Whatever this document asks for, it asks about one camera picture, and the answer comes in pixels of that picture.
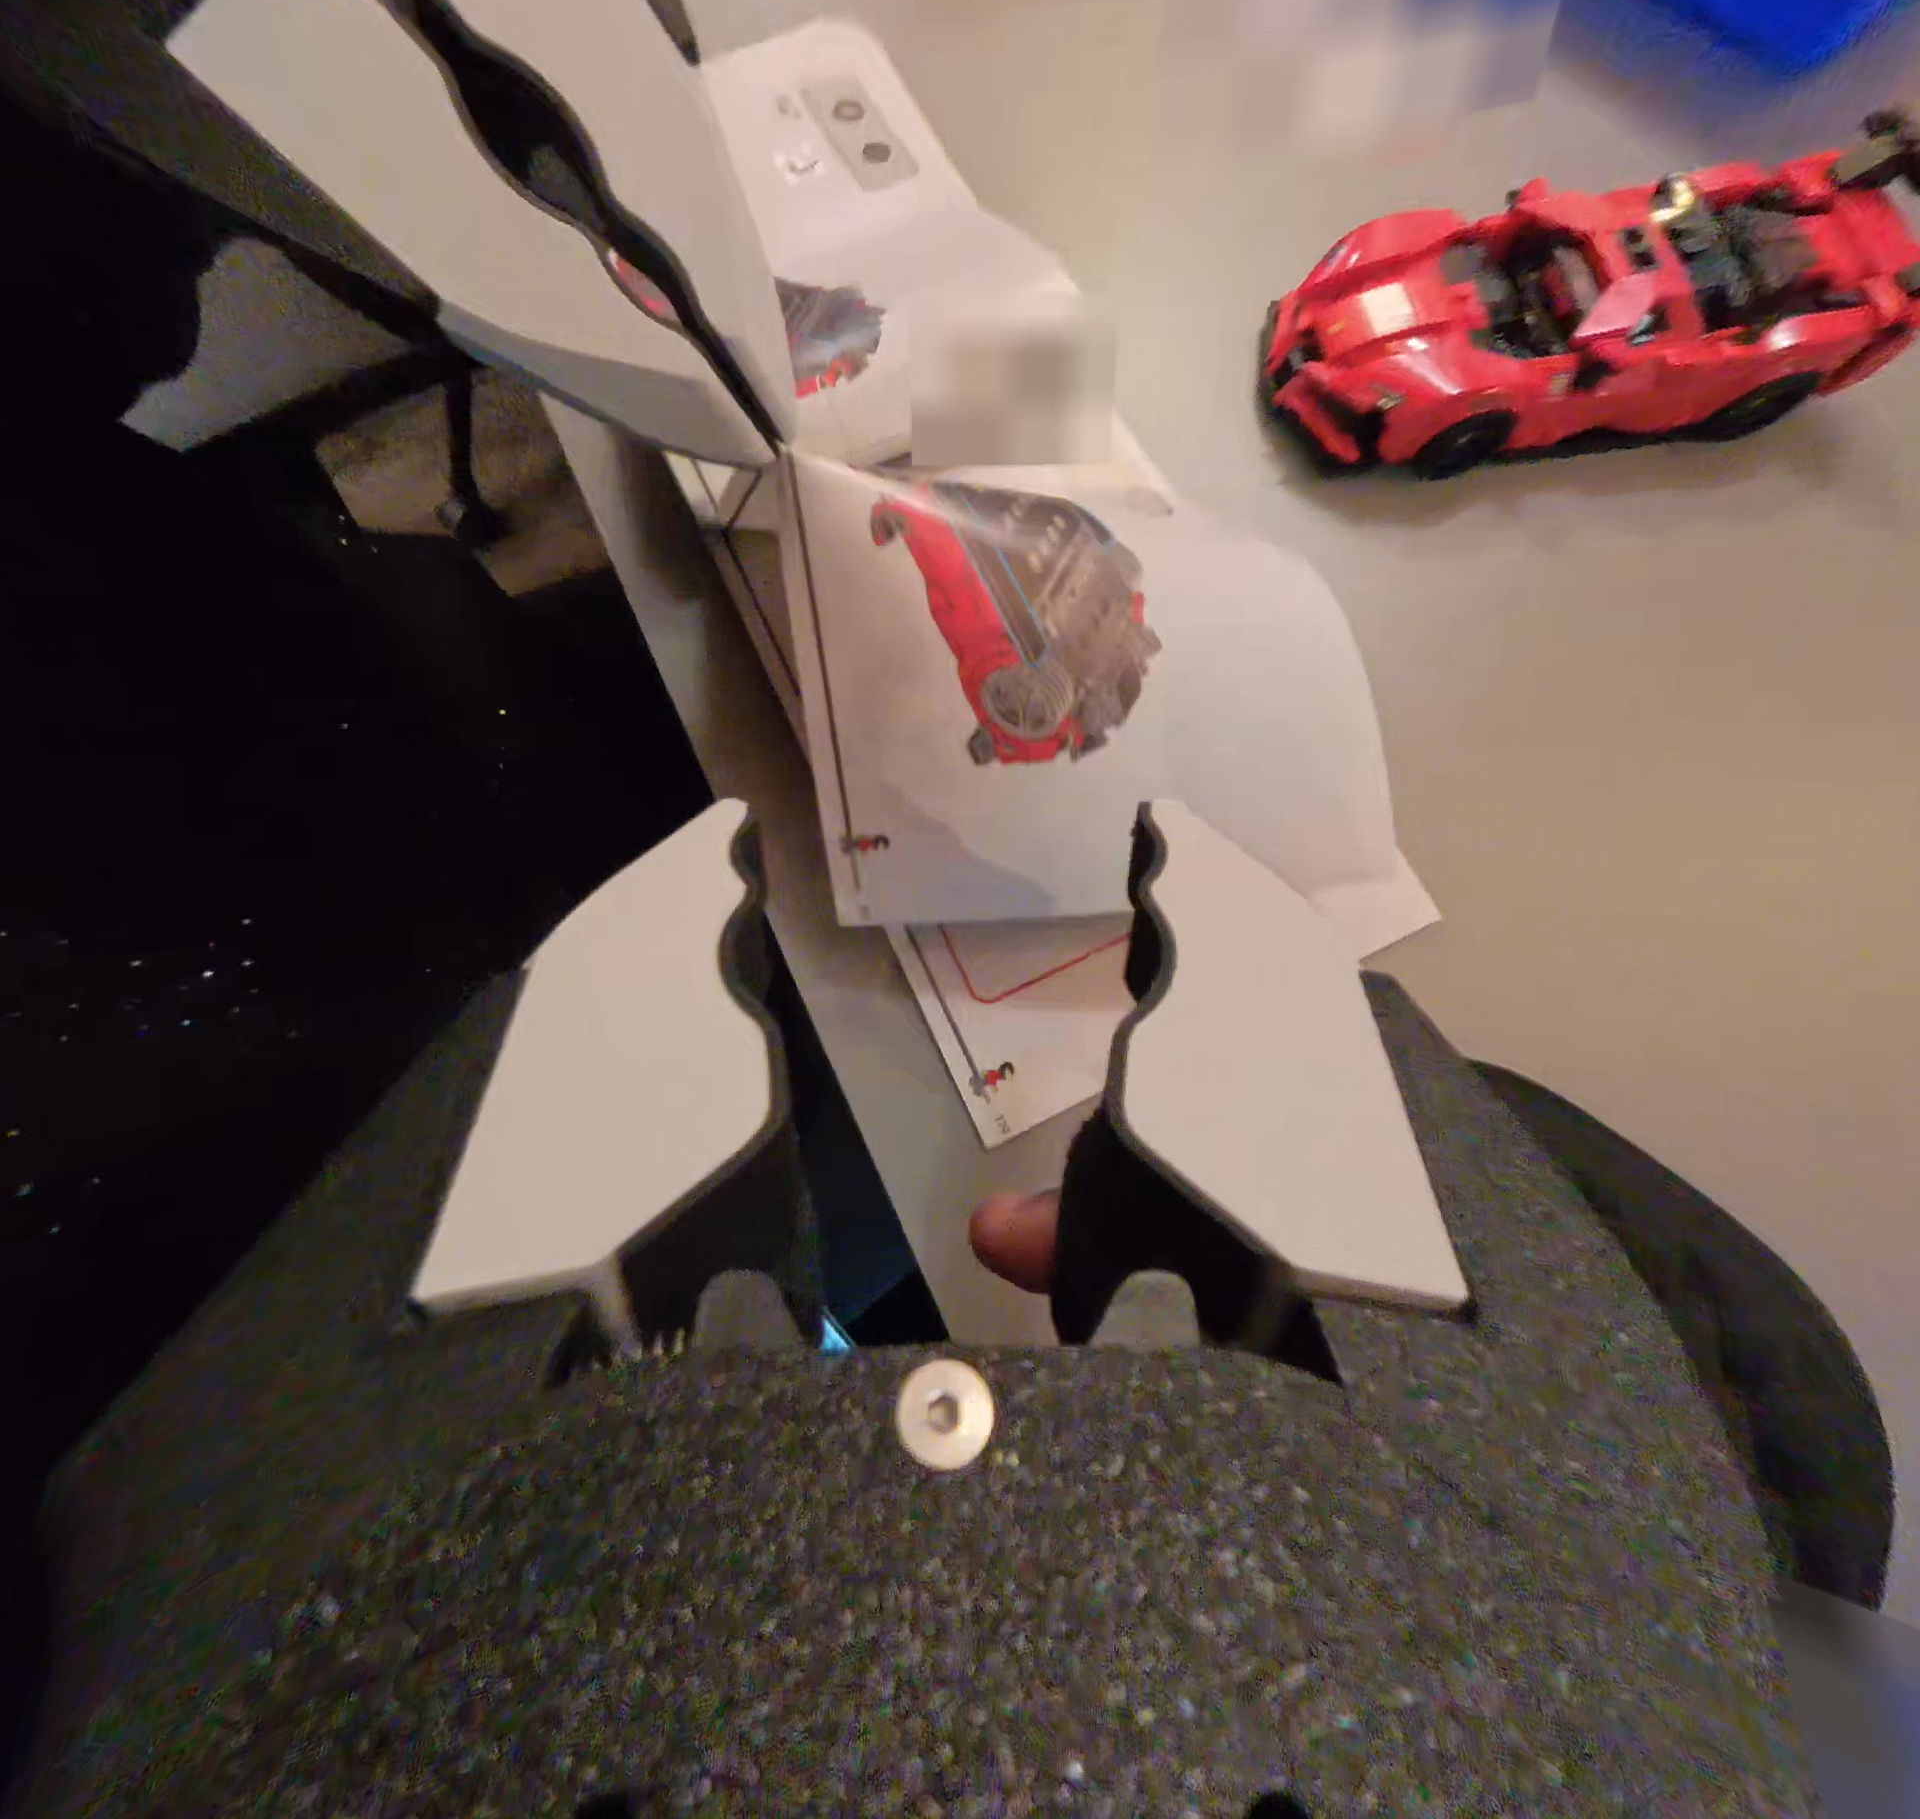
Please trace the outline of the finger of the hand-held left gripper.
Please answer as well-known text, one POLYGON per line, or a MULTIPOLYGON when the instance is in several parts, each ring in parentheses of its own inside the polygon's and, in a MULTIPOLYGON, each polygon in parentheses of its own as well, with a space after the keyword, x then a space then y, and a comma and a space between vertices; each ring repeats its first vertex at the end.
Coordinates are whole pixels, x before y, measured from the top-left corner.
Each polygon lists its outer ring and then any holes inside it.
POLYGON ((482 150, 440 58, 381 0, 200 0, 163 50, 431 290, 454 351, 668 457, 778 460, 610 243, 482 150))
POLYGON ((656 0, 440 0, 590 150, 610 221, 768 446, 797 438, 778 284, 697 64, 656 0))

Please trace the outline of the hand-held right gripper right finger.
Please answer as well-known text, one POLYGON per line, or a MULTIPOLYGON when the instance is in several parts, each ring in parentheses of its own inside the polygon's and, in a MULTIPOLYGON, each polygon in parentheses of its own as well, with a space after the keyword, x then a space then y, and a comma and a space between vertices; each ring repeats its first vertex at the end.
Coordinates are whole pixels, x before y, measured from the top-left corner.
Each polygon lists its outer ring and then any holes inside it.
POLYGON ((1311 1342, 1311 1308, 1469 1315, 1364 976, 1173 800, 1133 810, 1130 1018, 1061 1166, 1050 1325, 1094 1342, 1173 1278, 1208 1342, 1311 1342))

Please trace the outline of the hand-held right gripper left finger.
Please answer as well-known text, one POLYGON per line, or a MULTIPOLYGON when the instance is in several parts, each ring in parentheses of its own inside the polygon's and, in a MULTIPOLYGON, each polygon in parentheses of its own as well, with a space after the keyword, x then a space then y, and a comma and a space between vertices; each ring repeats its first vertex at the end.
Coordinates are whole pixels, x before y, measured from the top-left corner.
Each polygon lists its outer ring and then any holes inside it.
POLYGON ((668 1342, 720 1283, 820 1342, 811 1234, 760 821, 720 800, 531 953, 410 1308, 579 1295, 610 1342, 668 1342))

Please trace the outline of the white lego instruction booklet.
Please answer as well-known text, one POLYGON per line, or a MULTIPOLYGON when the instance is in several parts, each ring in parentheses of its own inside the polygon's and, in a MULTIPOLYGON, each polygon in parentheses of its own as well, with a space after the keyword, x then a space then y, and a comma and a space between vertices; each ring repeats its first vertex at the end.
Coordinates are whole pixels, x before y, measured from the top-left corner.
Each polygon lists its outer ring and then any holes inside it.
POLYGON ((1185 508, 1068 268, 981 211, 851 19, 694 64, 791 446, 668 460, 802 748, 829 911, 886 930, 981 1145, 1094 1091, 1142 800, 1377 953, 1439 925, 1331 588, 1185 508))

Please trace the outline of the red lego car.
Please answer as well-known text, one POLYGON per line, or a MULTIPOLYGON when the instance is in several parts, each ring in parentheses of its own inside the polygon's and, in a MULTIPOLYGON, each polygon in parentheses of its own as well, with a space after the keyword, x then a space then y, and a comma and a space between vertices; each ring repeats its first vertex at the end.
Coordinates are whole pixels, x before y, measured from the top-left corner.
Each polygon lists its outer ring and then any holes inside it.
POLYGON ((1913 115, 1849 150, 1617 192, 1516 184, 1493 217, 1344 230, 1263 322, 1263 407, 1328 467, 1452 479, 1581 442, 1742 442, 1920 330, 1913 115))

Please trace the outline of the person's right hand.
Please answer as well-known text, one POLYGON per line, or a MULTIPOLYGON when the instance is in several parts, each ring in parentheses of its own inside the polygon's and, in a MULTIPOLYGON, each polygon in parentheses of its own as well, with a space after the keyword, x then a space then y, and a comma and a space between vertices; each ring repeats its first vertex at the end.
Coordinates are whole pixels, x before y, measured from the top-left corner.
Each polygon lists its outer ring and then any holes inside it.
POLYGON ((1061 1188, 998 1190, 970 1215, 970 1249, 988 1278, 1050 1295, 1061 1188))

